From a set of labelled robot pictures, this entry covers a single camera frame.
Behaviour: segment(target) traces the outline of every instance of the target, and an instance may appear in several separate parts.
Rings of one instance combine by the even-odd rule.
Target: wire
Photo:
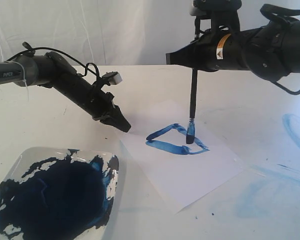
[[[50,51],[54,51],[54,52],[60,53],[62,55],[65,55],[66,57],[68,57],[69,59],[75,61],[77,64],[79,64],[81,67],[84,68],[84,70],[85,70],[85,76],[87,75],[86,73],[88,73],[88,71],[89,71],[90,73],[92,73],[93,75],[95,75],[97,77],[97,79],[100,78],[98,67],[94,63],[90,62],[90,63],[84,65],[82,62],[80,62],[79,60],[77,60],[73,56],[65,53],[64,51],[61,51],[61,50],[58,50],[58,49],[55,49],[55,48],[51,48],[51,47],[35,47],[35,48],[30,48],[30,49],[27,49],[27,50],[24,50],[24,51],[21,51],[21,52],[17,53],[16,55],[10,57],[7,61],[11,61],[11,60],[15,59],[16,57],[19,57],[20,55],[23,55],[23,54],[26,54],[26,53],[29,53],[29,52],[32,52],[32,51],[36,51],[36,50],[50,50]],[[94,71],[92,71],[90,68],[88,68],[89,65],[93,65],[95,67],[95,71],[97,73],[94,72]]]

